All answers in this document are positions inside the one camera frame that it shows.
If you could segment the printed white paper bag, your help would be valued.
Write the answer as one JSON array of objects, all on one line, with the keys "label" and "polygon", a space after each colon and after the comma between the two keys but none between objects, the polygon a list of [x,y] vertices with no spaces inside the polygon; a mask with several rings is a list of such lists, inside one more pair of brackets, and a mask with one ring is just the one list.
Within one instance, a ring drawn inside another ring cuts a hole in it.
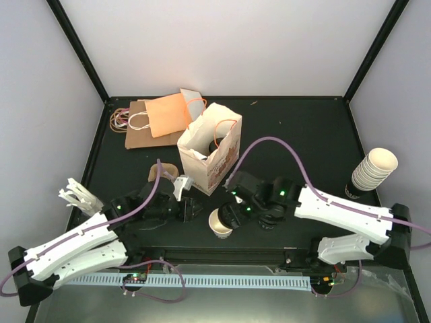
[{"label": "printed white paper bag", "polygon": [[242,116],[212,103],[177,142],[184,174],[211,195],[239,158]]}]

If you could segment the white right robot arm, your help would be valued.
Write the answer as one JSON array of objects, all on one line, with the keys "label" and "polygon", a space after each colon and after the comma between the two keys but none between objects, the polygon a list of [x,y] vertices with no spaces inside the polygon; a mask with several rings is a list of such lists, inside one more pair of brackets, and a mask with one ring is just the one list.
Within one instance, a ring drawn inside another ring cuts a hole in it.
[{"label": "white right robot arm", "polygon": [[396,203],[390,208],[371,207],[337,198],[287,178],[266,182],[239,171],[226,185],[234,201],[218,211],[220,223],[229,230],[256,220],[263,229],[273,229],[289,217],[320,221],[349,231],[346,236],[315,239],[306,254],[314,271],[329,264],[374,260],[394,269],[407,269],[411,250],[409,208]]}]

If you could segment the black plastic cup lid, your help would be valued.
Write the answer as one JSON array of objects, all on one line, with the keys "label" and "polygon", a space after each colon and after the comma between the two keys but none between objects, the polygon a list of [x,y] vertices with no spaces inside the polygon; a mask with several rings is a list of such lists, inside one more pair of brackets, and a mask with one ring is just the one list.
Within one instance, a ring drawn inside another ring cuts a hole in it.
[{"label": "black plastic cup lid", "polygon": [[225,203],[218,211],[218,218],[223,226],[236,229],[241,226],[240,208],[236,203]]}]

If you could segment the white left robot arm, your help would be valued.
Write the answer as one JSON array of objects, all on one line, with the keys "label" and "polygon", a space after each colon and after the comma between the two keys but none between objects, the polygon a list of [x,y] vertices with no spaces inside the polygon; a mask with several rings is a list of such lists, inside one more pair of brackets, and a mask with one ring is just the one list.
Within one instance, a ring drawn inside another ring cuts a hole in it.
[{"label": "white left robot arm", "polygon": [[171,184],[113,199],[76,228],[41,246],[17,246],[8,252],[20,305],[33,306],[74,278],[111,267],[138,268],[145,252],[139,230],[169,222],[190,222],[202,205],[193,197],[177,198]]}]

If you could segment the brown pulp cup carrier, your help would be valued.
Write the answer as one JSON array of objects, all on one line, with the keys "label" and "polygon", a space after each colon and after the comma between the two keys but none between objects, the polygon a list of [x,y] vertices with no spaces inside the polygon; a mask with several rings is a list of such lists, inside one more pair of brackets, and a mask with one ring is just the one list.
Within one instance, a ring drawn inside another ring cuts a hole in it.
[{"label": "brown pulp cup carrier", "polygon": [[[171,182],[173,182],[179,177],[179,170],[175,165],[167,164],[167,163],[161,163],[161,165],[162,165],[161,173],[160,173],[161,178],[167,178]],[[156,180],[157,171],[158,171],[158,165],[154,164],[150,168],[148,178],[147,178],[148,182],[153,182]]]}]

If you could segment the single paper coffee cup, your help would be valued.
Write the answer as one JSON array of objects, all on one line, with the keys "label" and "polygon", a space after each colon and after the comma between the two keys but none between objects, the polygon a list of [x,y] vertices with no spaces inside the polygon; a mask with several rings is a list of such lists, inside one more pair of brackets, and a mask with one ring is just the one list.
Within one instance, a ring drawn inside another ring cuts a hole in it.
[{"label": "single paper coffee cup", "polygon": [[208,224],[212,232],[219,238],[219,239],[226,239],[230,236],[230,234],[233,232],[233,229],[230,229],[222,224],[222,222],[219,219],[219,209],[213,210],[208,218]]}]

